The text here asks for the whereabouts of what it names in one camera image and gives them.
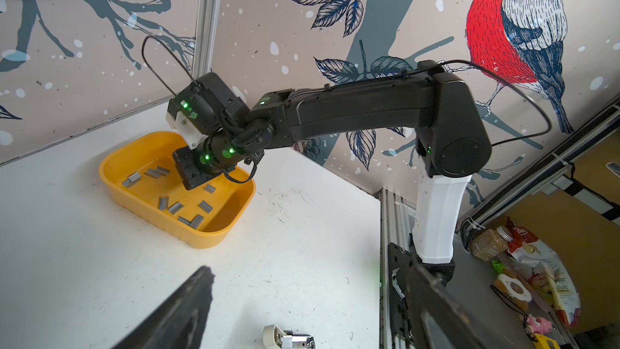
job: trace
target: pink toy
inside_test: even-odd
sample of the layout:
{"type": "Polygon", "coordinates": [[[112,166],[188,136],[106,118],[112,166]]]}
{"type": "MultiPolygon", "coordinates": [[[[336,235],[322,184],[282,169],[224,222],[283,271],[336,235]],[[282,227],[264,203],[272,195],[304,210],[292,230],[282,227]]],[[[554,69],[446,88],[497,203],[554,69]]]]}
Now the pink toy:
{"type": "Polygon", "coordinates": [[[553,325],[551,324],[551,322],[547,321],[545,318],[542,317],[534,317],[533,315],[529,314],[526,322],[528,324],[526,330],[530,334],[547,334],[551,330],[553,330],[553,325]]]}

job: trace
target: bird illustration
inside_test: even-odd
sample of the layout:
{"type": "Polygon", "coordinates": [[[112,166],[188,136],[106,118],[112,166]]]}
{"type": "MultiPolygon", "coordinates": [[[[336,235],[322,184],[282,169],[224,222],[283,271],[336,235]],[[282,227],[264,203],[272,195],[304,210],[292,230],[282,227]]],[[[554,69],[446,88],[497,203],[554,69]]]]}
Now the bird illustration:
{"type": "MultiPolygon", "coordinates": [[[[573,128],[562,106],[563,40],[568,27],[562,0],[473,0],[467,17],[471,60],[512,84],[549,100],[562,132],[573,128]]],[[[501,83],[487,103],[504,88],[501,83]]]]}

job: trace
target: tree branch illustration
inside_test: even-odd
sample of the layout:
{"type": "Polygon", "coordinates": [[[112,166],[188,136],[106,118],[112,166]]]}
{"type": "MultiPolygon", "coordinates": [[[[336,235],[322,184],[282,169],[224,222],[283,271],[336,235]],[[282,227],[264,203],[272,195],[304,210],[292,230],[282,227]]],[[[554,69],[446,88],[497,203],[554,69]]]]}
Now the tree branch illustration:
{"type": "MultiPolygon", "coordinates": [[[[60,43],[58,38],[52,34],[52,32],[45,26],[45,22],[43,21],[43,17],[41,16],[41,11],[39,11],[39,7],[36,3],[36,0],[22,0],[22,24],[17,31],[17,45],[15,46],[16,51],[20,51],[26,53],[28,50],[28,43],[30,43],[30,35],[32,34],[32,28],[35,25],[36,20],[38,19],[39,24],[45,31],[45,34],[58,46],[60,50],[67,57],[73,57],[72,51],[68,50],[65,46],[60,43]]],[[[0,72],[8,72],[9,70],[16,69],[20,67],[26,60],[11,60],[7,58],[3,58],[0,61],[0,72]]]]}
{"type": "MultiPolygon", "coordinates": [[[[38,12],[38,7],[36,6],[36,0],[22,0],[24,3],[24,10],[22,12],[22,25],[18,32],[18,42],[17,48],[15,50],[26,53],[28,48],[28,43],[30,41],[30,34],[32,32],[32,27],[34,26],[34,15],[39,17],[40,24],[43,29],[46,31],[46,34],[58,45],[58,47],[64,52],[67,57],[73,57],[73,53],[64,48],[58,39],[50,33],[50,31],[45,27],[40,13],[38,12]]],[[[130,49],[133,49],[134,44],[129,40],[125,31],[121,27],[121,24],[128,25],[130,28],[135,28],[142,31],[146,35],[152,35],[158,38],[162,43],[165,43],[170,50],[173,52],[177,52],[183,63],[186,65],[188,70],[191,68],[191,57],[194,52],[194,43],[195,39],[193,37],[181,37],[176,36],[171,33],[165,27],[160,26],[158,23],[143,19],[139,17],[138,13],[147,13],[147,12],[156,12],[162,13],[170,10],[171,1],[170,0],[151,0],[146,3],[129,3],[122,0],[83,0],[95,11],[97,16],[101,19],[108,19],[112,28],[114,29],[115,35],[121,45],[121,49],[125,53],[125,56],[134,64],[134,66],[138,69],[141,69],[142,65],[136,61],[131,54],[129,53],[130,49]],[[118,14],[113,8],[112,4],[122,8],[127,12],[128,17],[125,18],[118,14]]],[[[3,59],[0,62],[0,72],[6,72],[8,70],[12,70],[21,64],[24,61],[18,62],[8,61],[3,59]]]]}

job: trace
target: yellow object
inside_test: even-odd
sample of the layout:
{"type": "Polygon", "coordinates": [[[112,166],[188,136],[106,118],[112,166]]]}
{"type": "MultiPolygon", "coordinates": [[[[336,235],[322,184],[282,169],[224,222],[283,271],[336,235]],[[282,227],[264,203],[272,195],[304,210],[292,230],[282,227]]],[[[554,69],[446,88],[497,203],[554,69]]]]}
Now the yellow object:
{"type": "Polygon", "coordinates": [[[536,349],[560,349],[560,345],[552,338],[538,333],[534,333],[534,338],[538,341],[534,342],[534,347],[536,349]]]}
{"type": "MultiPolygon", "coordinates": [[[[256,184],[253,180],[233,183],[220,175],[208,182],[215,187],[213,194],[204,189],[206,183],[186,190],[172,159],[172,153],[185,146],[183,137],[174,132],[148,134],[108,155],[99,166],[99,177],[117,204],[195,248],[213,247],[224,240],[235,225],[254,196],[256,184]],[[159,178],[144,174],[157,166],[170,170],[170,174],[159,178]],[[123,182],[135,172],[142,178],[130,188],[124,187],[123,182]],[[175,214],[159,210],[162,196],[169,197],[168,207],[180,202],[182,209],[175,214]],[[198,207],[202,201],[213,207],[211,213],[198,207]],[[198,229],[178,220],[181,216],[191,221],[197,214],[205,218],[198,229]]],[[[239,167],[230,175],[238,180],[246,180],[249,176],[239,167]]]]}

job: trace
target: food package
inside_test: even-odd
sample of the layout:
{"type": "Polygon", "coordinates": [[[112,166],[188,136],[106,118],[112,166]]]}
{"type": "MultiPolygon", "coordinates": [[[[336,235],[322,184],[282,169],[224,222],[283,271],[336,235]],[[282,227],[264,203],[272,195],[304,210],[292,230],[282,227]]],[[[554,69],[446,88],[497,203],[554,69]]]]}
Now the food package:
{"type": "Polygon", "coordinates": [[[564,325],[575,327],[581,314],[579,293],[562,260],[536,235],[515,225],[510,218],[506,227],[515,239],[508,243],[507,254],[511,257],[516,271],[553,305],[564,325]]]}

